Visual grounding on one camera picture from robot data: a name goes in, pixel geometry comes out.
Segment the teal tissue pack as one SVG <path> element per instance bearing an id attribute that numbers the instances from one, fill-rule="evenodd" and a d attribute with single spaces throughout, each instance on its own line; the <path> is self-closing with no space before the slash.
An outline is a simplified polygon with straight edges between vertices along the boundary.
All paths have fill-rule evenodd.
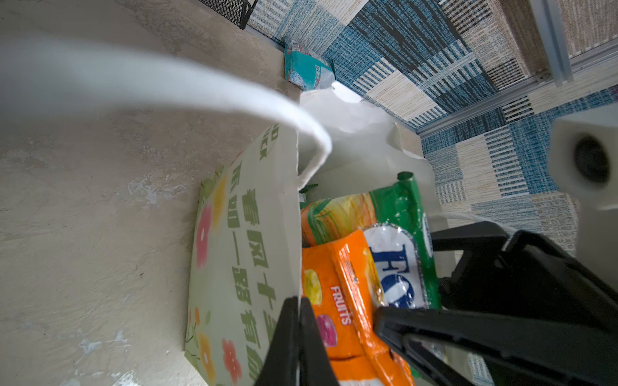
<path id="1" fill-rule="evenodd" d="M 330 88 L 336 81 L 331 66 L 292 38 L 284 40 L 284 76 L 303 91 Z"/>

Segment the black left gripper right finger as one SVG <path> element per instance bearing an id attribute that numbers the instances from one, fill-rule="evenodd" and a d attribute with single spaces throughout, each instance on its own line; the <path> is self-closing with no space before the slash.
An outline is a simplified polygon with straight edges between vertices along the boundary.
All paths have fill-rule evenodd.
<path id="1" fill-rule="evenodd" d="M 339 386 L 308 298 L 300 300 L 299 318 L 299 385 Z"/>

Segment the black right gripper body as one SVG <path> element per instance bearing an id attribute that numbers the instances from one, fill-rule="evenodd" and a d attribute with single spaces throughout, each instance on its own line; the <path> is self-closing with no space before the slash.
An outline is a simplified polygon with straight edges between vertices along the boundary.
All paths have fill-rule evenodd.
<path id="1" fill-rule="evenodd" d="M 495 253 L 462 253 L 439 281 L 447 309 L 590 326 L 617 336 L 617 292 L 548 237 L 520 230 Z M 548 385 L 484 362 L 496 385 Z"/>

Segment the white illustrated paper bag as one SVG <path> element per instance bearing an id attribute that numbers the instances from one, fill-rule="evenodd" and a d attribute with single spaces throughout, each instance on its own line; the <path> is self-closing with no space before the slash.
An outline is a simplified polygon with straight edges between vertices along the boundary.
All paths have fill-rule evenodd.
<path id="1" fill-rule="evenodd" d="M 299 190 L 419 174 L 427 229 L 464 225 L 385 113 L 193 60 L 1 41 L 1 382 L 251 384 L 300 294 Z"/>

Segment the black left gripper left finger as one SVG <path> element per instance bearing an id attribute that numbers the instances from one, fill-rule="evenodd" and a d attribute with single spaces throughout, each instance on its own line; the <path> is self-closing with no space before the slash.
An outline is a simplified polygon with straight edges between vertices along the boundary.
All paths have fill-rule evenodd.
<path id="1" fill-rule="evenodd" d="M 255 382 L 256 386 L 297 384 L 299 327 L 299 299 L 288 298 L 283 303 L 267 358 Z"/>

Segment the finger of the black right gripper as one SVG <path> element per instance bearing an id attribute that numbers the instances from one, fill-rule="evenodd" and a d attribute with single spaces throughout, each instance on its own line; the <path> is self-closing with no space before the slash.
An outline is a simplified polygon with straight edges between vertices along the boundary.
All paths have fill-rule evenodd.
<path id="1" fill-rule="evenodd" d="M 376 335 L 436 385 L 468 381 L 421 342 L 449 344 L 548 385 L 615 385 L 617 336 L 547 320 L 448 310 L 381 307 Z"/>
<path id="2" fill-rule="evenodd" d="M 431 242 L 435 252 L 461 250 L 495 253 L 501 250 L 509 239 L 507 231 L 500 225 L 489 221 L 431 233 Z"/>

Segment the yellow Fox's candy bag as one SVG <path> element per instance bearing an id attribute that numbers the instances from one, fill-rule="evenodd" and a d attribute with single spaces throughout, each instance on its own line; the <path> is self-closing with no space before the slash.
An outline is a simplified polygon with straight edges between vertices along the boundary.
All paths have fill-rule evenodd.
<path id="1" fill-rule="evenodd" d="M 306 247 L 361 230 L 391 307 L 442 307 L 428 218 L 413 173 L 400 172 L 385 188 L 302 204 L 301 224 Z"/>

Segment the orange snack bag back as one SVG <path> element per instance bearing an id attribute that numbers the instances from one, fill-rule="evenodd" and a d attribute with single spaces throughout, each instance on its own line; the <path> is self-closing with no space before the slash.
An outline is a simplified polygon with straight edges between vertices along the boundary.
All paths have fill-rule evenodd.
<path id="1" fill-rule="evenodd" d="M 386 301 L 364 233 L 305 248 L 302 270 L 303 295 L 339 384 L 412 385 L 408 364 L 373 331 L 373 314 Z"/>

